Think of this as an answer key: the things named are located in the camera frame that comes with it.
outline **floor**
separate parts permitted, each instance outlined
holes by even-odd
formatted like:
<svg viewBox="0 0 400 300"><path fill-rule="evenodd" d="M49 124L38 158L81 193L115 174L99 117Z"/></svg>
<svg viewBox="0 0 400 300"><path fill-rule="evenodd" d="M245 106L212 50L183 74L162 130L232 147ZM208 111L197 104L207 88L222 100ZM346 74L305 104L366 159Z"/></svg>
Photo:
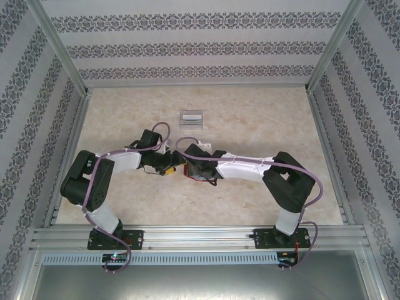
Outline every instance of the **floor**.
<svg viewBox="0 0 400 300"><path fill-rule="evenodd" d="M203 109L204 129L179 130L181 109ZM324 184L324 196L303 220L343 223L303 87L95 89L76 151L121 149L159 121L171 125L173 144L195 136L211 143L213 151L251 157L290 153ZM166 134L165 128L158 130ZM314 187L309 200L317 193ZM124 224L267 225L275 223L279 212L263 184L225 179L213 187L184 177L182 170L168 176L142 169L119 173L112 178L106 201ZM78 207L63 199L57 223L86 220Z"/></svg>

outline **wall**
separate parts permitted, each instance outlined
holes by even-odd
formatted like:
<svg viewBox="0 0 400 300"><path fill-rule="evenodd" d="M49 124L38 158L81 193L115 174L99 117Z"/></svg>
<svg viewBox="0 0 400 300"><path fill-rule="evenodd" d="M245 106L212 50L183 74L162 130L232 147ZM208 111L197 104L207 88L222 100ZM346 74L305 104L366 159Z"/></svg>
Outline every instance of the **wall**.
<svg viewBox="0 0 400 300"><path fill-rule="evenodd" d="M352 212L400 298L400 1L367 0L314 91Z"/></svg>
<svg viewBox="0 0 400 300"><path fill-rule="evenodd" d="M47 0L89 87L305 84L349 0Z"/></svg>
<svg viewBox="0 0 400 300"><path fill-rule="evenodd" d="M53 194L81 95L25 2L0 1L0 299Z"/></svg>

